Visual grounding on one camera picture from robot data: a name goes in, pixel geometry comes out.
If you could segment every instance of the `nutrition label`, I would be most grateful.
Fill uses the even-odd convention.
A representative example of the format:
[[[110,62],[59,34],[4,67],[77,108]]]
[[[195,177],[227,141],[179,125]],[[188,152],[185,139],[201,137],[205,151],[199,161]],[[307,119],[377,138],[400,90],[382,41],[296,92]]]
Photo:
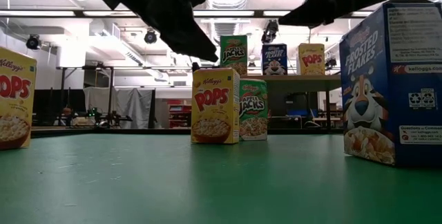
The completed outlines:
[[[391,62],[442,62],[442,18],[437,7],[388,9]]]
[[[401,144],[442,144],[442,126],[399,126]]]

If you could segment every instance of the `shelf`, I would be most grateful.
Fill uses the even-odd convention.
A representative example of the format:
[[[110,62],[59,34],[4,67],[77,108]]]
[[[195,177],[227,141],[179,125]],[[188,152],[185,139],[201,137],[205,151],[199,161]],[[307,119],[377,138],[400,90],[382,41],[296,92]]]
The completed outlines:
[[[319,92],[340,88],[340,75],[243,75],[241,78],[264,80],[272,90]]]

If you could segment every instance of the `green cereal box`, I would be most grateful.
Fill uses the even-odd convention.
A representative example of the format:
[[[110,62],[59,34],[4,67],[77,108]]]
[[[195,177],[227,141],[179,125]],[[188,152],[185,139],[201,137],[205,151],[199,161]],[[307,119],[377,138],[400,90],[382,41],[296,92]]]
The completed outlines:
[[[247,75],[247,36],[221,36],[222,68],[233,68],[240,75]]]
[[[240,140],[267,140],[267,83],[240,81]]]

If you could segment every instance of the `table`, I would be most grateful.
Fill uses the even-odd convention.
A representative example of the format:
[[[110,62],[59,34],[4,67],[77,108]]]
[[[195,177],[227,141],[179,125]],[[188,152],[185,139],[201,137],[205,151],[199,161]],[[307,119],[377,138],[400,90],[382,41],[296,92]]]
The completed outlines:
[[[330,105],[330,91],[340,88],[340,75],[246,75],[241,78],[267,82],[268,88],[292,92],[325,92],[325,104]],[[327,130],[332,129],[331,112],[326,109]]]
[[[343,137],[190,144],[88,134],[0,152],[0,217],[15,224],[440,223],[442,173],[343,154]]]

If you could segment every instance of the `frosted flakes cereal box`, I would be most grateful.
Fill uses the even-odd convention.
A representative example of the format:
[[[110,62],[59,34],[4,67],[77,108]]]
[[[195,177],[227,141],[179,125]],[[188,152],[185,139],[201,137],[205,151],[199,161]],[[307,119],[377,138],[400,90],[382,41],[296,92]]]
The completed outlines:
[[[222,68],[233,68],[240,75],[247,75],[247,36],[221,36],[220,50]]]
[[[262,74],[263,75],[287,74],[286,44],[262,45]]]
[[[0,150],[30,143],[37,61],[0,47]]]
[[[442,165],[440,3],[384,3],[339,46],[345,153]]]
[[[267,140],[267,83],[241,79],[240,140]]]
[[[235,144],[239,141],[240,76],[232,68],[193,73],[191,141]]]
[[[301,75],[325,75],[324,44],[300,44],[298,68]]]

